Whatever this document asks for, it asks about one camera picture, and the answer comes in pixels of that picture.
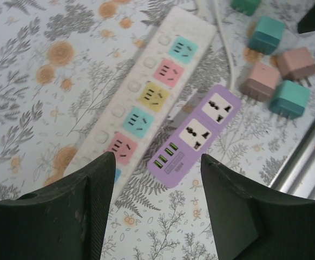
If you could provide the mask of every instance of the power strip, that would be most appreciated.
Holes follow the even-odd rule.
[[[175,187],[205,153],[241,107],[241,101],[215,85],[148,162],[165,186]]]
[[[114,152],[117,169],[111,202],[115,202],[215,33],[215,26],[174,7],[101,114],[65,175],[81,169],[105,151]]]

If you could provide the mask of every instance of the pink outlet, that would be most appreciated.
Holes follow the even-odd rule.
[[[127,165],[137,148],[137,143],[123,135],[116,133],[110,142],[107,151],[115,154],[115,159],[119,164]]]
[[[154,73],[154,78],[173,88],[177,84],[183,72],[184,69],[181,66],[164,58]]]

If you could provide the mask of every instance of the pink power adapter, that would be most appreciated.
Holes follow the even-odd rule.
[[[288,50],[277,58],[278,68],[284,80],[297,81],[305,79],[311,87],[309,76],[315,74],[315,60],[306,47]]]
[[[279,79],[279,70],[256,62],[240,91],[257,101],[264,102],[273,96]]]

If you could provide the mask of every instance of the purple power strip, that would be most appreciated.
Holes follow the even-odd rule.
[[[236,115],[241,101],[215,85],[182,125],[148,162],[148,169],[165,186],[175,187]]]

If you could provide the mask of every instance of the white power strip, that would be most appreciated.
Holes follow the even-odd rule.
[[[174,7],[65,170],[115,153],[115,202],[214,40],[216,27]]]

